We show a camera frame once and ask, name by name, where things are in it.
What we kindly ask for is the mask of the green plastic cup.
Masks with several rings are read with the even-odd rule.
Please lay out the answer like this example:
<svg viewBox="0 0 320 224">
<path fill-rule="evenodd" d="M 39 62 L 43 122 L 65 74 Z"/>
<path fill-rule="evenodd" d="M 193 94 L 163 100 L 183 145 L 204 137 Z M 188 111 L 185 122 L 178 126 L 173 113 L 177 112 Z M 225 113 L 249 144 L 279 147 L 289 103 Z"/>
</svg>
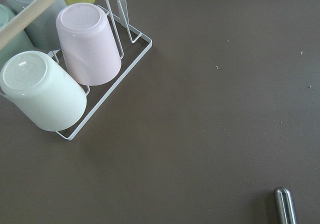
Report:
<svg viewBox="0 0 320 224">
<path fill-rule="evenodd" d="M 0 5 L 0 29 L 3 29 L 16 15 L 7 6 Z M 35 48 L 23 30 L 17 34 L 5 47 L 0 50 L 0 69 L 16 54 L 33 51 Z"/>
</svg>

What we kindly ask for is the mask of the white plastic cup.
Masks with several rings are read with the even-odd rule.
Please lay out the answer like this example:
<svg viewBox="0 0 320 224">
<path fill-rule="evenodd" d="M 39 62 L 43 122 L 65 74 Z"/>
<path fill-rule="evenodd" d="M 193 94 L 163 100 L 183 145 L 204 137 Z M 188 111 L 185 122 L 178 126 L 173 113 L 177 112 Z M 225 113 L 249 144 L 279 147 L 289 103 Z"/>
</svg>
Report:
<svg viewBox="0 0 320 224">
<path fill-rule="evenodd" d="M 37 127 L 57 132 L 84 114 L 82 87 L 49 55 L 25 51 L 10 58 L 0 72 L 0 88 Z"/>
</svg>

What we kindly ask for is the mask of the pink plastic cup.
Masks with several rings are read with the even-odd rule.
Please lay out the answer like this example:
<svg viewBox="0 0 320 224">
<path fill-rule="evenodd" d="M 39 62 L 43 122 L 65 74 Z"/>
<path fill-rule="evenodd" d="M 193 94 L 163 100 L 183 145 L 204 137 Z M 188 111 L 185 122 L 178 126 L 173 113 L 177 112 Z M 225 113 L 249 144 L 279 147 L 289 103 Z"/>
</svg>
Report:
<svg viewBox="0 0 320 224">
<path fill-rule="evenodd" d="M 81 2 L 60 11 L 56 29 L 68 74 L 79 84 L 99 86 L 110 82 L 122 61 L 106 13 Z"/>
</svg>

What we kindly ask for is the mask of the steel muddler with black tip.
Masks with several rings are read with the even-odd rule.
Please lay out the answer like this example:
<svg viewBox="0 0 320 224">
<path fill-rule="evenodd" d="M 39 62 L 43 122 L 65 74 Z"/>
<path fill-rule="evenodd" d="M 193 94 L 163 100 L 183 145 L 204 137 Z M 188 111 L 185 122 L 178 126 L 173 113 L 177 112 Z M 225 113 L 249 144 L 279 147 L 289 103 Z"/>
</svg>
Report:
<svg viewBox="0 0 320 224">
<path fill-rule="evenodd" d="M 280 224 L 297 224 L 296 212 L 291 192 L 285 187 L 274 190 L 274 201 Z"/>
</svg>

